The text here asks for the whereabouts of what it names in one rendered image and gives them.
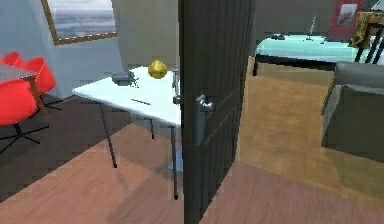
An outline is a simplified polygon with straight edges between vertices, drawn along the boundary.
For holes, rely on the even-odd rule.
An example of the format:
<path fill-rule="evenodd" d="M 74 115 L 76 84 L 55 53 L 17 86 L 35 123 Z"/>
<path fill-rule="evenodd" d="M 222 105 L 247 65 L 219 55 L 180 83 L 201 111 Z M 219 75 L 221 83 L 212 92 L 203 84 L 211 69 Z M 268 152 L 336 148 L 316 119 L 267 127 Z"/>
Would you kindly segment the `dark brown room door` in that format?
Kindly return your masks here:
<path fill-rule="evenodd" d="M 236 155 L 256 0 L 180 0 L 184 224 L 199 224 Z M 214 103 L 195 145 L 195 99 Z"/>

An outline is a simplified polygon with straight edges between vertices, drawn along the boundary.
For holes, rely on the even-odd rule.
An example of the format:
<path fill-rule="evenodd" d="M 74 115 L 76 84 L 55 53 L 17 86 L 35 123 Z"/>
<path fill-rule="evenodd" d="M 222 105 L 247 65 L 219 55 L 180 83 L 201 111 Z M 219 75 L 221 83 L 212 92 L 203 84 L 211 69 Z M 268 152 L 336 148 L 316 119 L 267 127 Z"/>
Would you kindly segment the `black chair with gold cloth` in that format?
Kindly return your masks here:
<path fill-rule="evenodd" d="M 360 11 L 356 16 L 355 34 L 350 39 L 350 47 L 357 48 L 355 62 L 359 62 L 368 49 L 365 62 L 377 64 L 384 52 L 384 11 Z"/>

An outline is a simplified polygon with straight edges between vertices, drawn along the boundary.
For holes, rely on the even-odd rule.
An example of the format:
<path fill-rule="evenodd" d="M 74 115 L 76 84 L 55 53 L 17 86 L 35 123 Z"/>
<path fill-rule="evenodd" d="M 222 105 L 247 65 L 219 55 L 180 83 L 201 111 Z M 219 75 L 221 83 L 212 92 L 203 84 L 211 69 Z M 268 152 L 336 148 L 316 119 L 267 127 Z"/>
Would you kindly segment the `gold round vase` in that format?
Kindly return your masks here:
<path fill-rule="evenodd" d="M 149 75 L 155 79 L 162 79 L 166 76 L 167 71 L 167 66 L 158 58 L 155 58 L 153 62 L 148 66 Z"/>

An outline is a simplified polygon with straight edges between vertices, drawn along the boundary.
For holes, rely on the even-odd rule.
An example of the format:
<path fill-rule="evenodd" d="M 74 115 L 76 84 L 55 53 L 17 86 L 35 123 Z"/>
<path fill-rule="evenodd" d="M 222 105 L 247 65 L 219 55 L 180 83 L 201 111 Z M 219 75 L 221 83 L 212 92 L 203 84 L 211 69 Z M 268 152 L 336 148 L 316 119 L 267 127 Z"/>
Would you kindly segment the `bed with turquoise cover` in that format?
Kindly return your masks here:
<path fill-rule="evenodd" d="M 352 47 L 323 36 L 275 34 L 256 47 L 254 74 L 259 63 L 332 70 L 337 62 L 360 63 L 384 72 L 384 36 L 369 37 L 367 46 Z"/>

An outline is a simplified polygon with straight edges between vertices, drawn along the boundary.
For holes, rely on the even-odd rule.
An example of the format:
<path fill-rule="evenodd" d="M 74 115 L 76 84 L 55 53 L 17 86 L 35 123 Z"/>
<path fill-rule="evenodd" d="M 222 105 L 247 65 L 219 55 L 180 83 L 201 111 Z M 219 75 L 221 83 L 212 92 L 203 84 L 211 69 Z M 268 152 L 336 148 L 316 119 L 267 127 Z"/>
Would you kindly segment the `grey table with wooden leg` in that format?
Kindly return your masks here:
<path fill-rule="evenodd" d="M 50 121 L 50 115 L 47 112 L 44 103 L 40 99 L 40 93 L 38 92 L 35 78 L 37 76 L 36 72 L 24 70 L 15 66 L 10 66 L 7 64 L 0 64 L 0 82 L 11 80 L 11 79 L 22 79 L 30 84 L 32 95 L 35 99 L 37 106 L 40 108 L 41 112 L 44 114 L 44 117 L 47 121 Z"/>

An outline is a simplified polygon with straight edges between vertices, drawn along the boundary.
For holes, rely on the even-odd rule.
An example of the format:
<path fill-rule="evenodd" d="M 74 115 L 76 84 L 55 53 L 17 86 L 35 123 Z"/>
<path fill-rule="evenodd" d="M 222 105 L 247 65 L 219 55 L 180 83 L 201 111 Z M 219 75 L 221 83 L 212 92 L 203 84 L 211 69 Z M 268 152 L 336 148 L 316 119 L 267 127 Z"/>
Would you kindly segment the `white table with black legs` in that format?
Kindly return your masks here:
<path fill-rule="evenodd" d="M 162 79 L 152 78 L 148 73 L 147 67 L 136 67 L 132 71 L 137 78 L 137 87 L 118 86 L 112 81 L 112 72 L 108 72 L 105 78 L 91 82 L 89 84 L 76 87 L 72 90 L 72 94 L 94 101 L 101 113 L 105 136 L 109 145 L 109 151 L 112 159 L 113 167 L 117 167 L 116 156 L 111 141 L 111 135 L 107 130 L 107 122 L 105 121 L 103 105 L 112 108 L 130 112 L 150 121 L 150 131 L 154 134 L 153 122 L 156 121 L 161 125 L 170 129 L 170 142 L 172 153 L 172 174 L 173 174 L 173 196 L 177 200 L 178 194 L 178 162 L 181 160 L 179 147 L 176 145 L 176 129 L 181 127 L 181 109 L 173 103 L 173 72 L 167 71 Z M 131 98 L 149 102 L 152 105 L 144 105 L 131 101 Z"/>

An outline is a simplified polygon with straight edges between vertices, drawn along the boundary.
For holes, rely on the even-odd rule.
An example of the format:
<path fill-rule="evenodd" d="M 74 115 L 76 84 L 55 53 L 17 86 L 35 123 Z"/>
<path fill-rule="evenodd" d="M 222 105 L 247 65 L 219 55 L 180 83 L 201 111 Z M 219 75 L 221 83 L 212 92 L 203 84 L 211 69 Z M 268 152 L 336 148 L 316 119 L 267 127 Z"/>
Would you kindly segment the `wood framed seascape picture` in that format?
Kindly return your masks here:
<path fill-rule="evenodd" d="M 117 36 L 113 0 L 40 0 L 40 2 L 56 46 Z"/>

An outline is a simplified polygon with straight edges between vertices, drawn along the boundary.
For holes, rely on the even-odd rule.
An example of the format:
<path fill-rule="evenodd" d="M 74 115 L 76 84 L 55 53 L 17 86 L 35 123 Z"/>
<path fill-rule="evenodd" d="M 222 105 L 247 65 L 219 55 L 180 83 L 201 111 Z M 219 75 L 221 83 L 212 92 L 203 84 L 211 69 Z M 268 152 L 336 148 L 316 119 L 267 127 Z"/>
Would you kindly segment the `dark grey small box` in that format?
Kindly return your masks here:
<path fill-rule="evenodd" d="M 137 87 L 137 78 L 132 71 L 113 73 L 112 81 L 118 86 Z"/>

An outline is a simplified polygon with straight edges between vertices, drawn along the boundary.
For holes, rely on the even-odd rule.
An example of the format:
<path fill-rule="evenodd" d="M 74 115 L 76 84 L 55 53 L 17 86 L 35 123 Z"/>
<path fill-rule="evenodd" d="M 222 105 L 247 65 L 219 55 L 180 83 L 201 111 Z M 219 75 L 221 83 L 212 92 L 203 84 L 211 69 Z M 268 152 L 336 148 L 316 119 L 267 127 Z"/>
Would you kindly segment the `red shell chair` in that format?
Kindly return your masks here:
<path fill-rule="evenodd" d="M 39 141 L 30 138 L 29 134 L 46 129 L 48 125 L 27 132 L 23 132 L 19 125 L 37 111 L 38 106 L 28 82 L 14 79 L 0 83 L 0 126 L 12 125 L 16 131 L 13 135 L 0 137 L 0 141 L 10 139 L 8 145 L 0 150 L 0 154 L 20 138 L 39 144 Z"/>
<path fill-rule="evenodd" d="M 56 86 L 55 77 L 50 70 L 46 60 L 42 57 L 34 57 L 26 61 L 23 65 L 23 68 L 27 71 L 35 73 L 35 84 L 37 93 L 39 94 L 40 99 L 43 101 L 42 94 L 47 93 Z M 45 103 L 43 105 L 50 109 L 58 110 L 56 104 L 60 103 L 60 100 Z"/>

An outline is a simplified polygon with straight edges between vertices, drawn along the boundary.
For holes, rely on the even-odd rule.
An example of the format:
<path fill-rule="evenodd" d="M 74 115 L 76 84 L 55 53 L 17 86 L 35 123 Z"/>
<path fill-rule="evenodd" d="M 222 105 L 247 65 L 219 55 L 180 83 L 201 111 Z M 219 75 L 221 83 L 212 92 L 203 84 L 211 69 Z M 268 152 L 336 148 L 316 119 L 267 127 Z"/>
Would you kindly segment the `red poster with white picture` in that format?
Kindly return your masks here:
<path fill-rule="evenodd" d="M 355 33 L 357 13 L 365 8 L 366 0 L 336 0 L 326 39 L 348 42 Z"/>

